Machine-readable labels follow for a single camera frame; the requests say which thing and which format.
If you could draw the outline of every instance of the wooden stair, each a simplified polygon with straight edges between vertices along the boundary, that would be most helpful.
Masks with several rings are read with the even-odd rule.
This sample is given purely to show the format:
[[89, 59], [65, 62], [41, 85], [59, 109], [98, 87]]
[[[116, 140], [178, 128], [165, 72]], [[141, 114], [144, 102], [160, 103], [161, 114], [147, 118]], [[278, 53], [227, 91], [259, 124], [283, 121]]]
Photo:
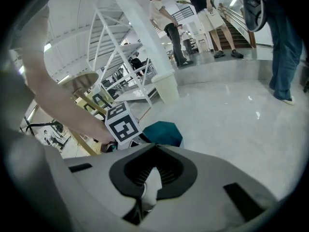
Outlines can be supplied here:
[[[242, 36], [242, 34], [231, 24], [229, 21], [227, 21], [225, 18], [223, 18], [223, 21], [227, 25], [228, 29], [230, 30], [235, 48], [252, 48], [251, 45], [248, 43], [248, 41]], [[226, 40], [223, 32], [221, 29], [217, 29], [217, 33], [220, 39], [222, 50], [224, 49], [231, 49], [231, 46], [229, 45], [228, 41]], [[218, 51], [218, 48], [216, 44], [213, 41], [213, 38], [211, 36], [212, 44], [215, 51]]]

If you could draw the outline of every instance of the white metal frame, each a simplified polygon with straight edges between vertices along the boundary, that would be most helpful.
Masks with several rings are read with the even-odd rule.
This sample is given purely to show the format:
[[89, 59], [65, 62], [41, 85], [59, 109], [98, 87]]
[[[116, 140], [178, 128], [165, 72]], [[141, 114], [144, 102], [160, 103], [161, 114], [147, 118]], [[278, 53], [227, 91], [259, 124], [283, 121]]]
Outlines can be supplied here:
[[[126, 27], [128, 27], [129, 29], [133, 29], [132, 26], [131, 26], [131, 25], [127, 25], [127, 24], [125, 24], [125, 23], [123, 23], [123, 22], [121, 22], [121, 21], [119, 21], [119, 20], [116, 20], [116, 19], [114, 19], [114, 18], [111, 18], [110, 16], [104, 15], [104, 14], [102, 13], [102, 12], [121, 12], [121, 11], [119, 11], [119, 9], [114, 10], [113, 8], [111, 8], [111, 9], [109, 10], [108, 8], [98, 8], [96, 5], [94, 5], [94, 9], [95, 9], [95, 14], [94, 14], [94, 17], [93, 17], [93, 21], [92, 21], [92, 25], [91, 25], [91, 30], [90, 30], [90, 35], [89, 35], [88, 56], [87, 56], [87, 60], [88, 60], [87, 62], [88, 62], [88, 64], [89, 64], [90, 68], [91, 68], [92, 70], [95, 70], [95, 69], [96, 69], [97, 58], [98, 58], [98, 52], [99, 52], [99, 49], [100, 49], [101, 41], [102, 41], [102, 38], [103, 38], [103, 36], [104, 36], [104, 33], [107, 32], [108, 35], [109, 35], [109, 37], [110, 37], [110, 39], [111, 39], [111, 41], [112, 41], [112, 43], [113, 43], [114, 46], [115, 46], [115, 49], [114, 49], [113, 53], [111, 54], [111, 56], [110, 56], [110, 58], [109, 58], [109, 60], [108, 60], [108, 62], [107, 62], [107, 64], [106, 64], [106, 66], [105, 66], [105, 68], [104, 68], [104, 72], [103, 72], [102, 78], [104, 77], [104, 74], [105, 74], [106, 71], [108, 70], [108, 68], [109, 68], [109, 66], [110, 66], [110, 64], [111, 64], [111, 62], [112, 62], [112, 60], [113, 60], [113, 58], [114, 58], [117, 54], [119, 54], [120, 57], [122, 58], [124, 64], [126, 65], [126, 67], [127, 67], [128, 70], [129, 70], [129, 74], [126, 75], [126, 76], [124, 76], [123, 78], [121, 78], [121, 79], [118, 80], [117, 82], [115, 82], [112, 86], [110, 86], [109, 88], [107, 88], [106, 91], [109, 90], [110, 88], [112, 88], [113, 86], [115, 86], [115, 85], [121, 83], [122, 81], [124, 81], [124, 80], [127, 79], [128, 77], [132, 77], [133, 80], [134, 80], [134, 81], [136, 82], [136, 84], [138, 85], [138, 87], [140, 88], [140, 90], [141, 90], [143, 96], [145, 97], [145, 99], [147, 100], [147, 102], [149, 103], [149, 105], [152, 106], [152, 102], [151, 102], [150, 98], [148, 97], [146, 90], [144, 89], [146, 74], [147, 74], [147, 70], [148, 70], [148, 66], [149, 66], [149, 59], [147, 60], [147, 65], [146, 65], [146, 67], [142, 67], [142, 68], [139, 68], [139, 69], [137, 69], [137, 70], [134, 71], [134, 70], [132, 69], [130, 63], [128, 62], [127, 57], [125, 56], [124, 52], [122, 51], [122, 49], [121, 49], [119, 43], [117, 42], [115, 36], [113, 35], [113, 33], [112, 33], [111, 29], [110, 29], [110, 28], [113, 28], [114, 26], [109, 26], [109, 25], [107, 24], [107, 22], [106, 22], [105, 19], [108, 19], [108, 20], [110, 20], [110, 21], [113, 21], [113, 22], [118, 23], [118, 25], [116, 25], [116, 26], [126, 26]], [[101, 22], [102, 22], [102, 24], [103, 24], [103, 29], [102, 29], [102, 32], [101, 32], [101, 35], [100, 35], [100, 38], [99, 38], [99, 42], [98, 42], [98, 46], [97, 46], [97, 50], [96, 50], [95, 59], [94, 59], [94, 61], [93, 61], [93, 63], [92, 63], [92, 66], [91, 66], [91, 65], [90, 65], [90, 62], [89, 62], [90, 39], [91, 39], [91, 32], [92, 32], [92, 30], [93, 30], [93, 25], [94, 25], [94, 22], [95, 22], [95, 20], [96, 20], [95, 18], [96, 18], [97, 15], [98, 15], [99, 19], [101, 20]], [[137, 79], [135, 73], [138, 72], [138, 71], [140, 71], [140, 70], [142, 70], [142, 69], [144, 69], [144, 68], [146, 68], [146, 71], [145, 71], [145, 75], [144, 75], [144, 77], [143, 77], [143, 81], [142, 81], [142, 84], [141, 84], [141, 83], [138, 81], [138, 79]]]

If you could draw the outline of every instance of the jeans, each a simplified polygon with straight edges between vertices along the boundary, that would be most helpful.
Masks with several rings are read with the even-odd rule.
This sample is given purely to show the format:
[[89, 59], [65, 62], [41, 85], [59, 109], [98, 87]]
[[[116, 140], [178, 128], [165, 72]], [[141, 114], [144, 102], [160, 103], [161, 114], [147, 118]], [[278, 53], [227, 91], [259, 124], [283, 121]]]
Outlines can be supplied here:
[[302, 39], [275, 0], [267, 0], [267, 22], [273, 47], [272, 78], [269, 87], [279, 100], [291, 98], [290, 87], [302, 52]]
[[184, 40], [183, 44], [184, 44], [185, 49], [187, 50], [187, 53], [191, 54], [192, 53], [192, 46], [191, 46], [190, 40]]
[[173, 23], [170, 23], [165, 26], [164, 31], [173, 43], [174, 57], [177, 65], [183, 64], [187, 59], [183, 56], [178, 29]]

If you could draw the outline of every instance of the white pillar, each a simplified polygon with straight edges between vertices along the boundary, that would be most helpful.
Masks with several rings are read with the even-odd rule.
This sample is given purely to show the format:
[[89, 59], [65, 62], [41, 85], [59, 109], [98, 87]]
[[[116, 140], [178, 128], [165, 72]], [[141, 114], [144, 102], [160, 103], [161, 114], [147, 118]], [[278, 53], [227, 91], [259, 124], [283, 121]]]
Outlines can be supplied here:
[[131, 22], [157, 74], [165, 75], [171, 73], [173, 71], [172, 65], [162, 46], [160, 38], [149, 21], [149, 15], [145, 14], [143, 8], [136, 0], [116, 0], [116, 2]]

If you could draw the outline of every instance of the white t-shirt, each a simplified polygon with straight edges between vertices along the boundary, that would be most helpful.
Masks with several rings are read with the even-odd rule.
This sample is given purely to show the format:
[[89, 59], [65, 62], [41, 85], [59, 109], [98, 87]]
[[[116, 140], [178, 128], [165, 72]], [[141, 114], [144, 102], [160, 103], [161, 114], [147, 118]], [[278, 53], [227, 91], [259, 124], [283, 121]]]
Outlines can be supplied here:
[[179, 35], [180, 35], [180, 38], [182, 39], [182, 41], [190, 39], [187, 32], [184, 29], [179, 29]]
[[165, 26], [173, 23], [170, 19], [165, 17], [160, 13], [160, 9], [164, 8], [163, 4], [158, 0], [150, 1], [149, 12], [150, 12], [150, 19], [154, 20], [155, 23], [159, 26], [159, 28], [163, 31]]

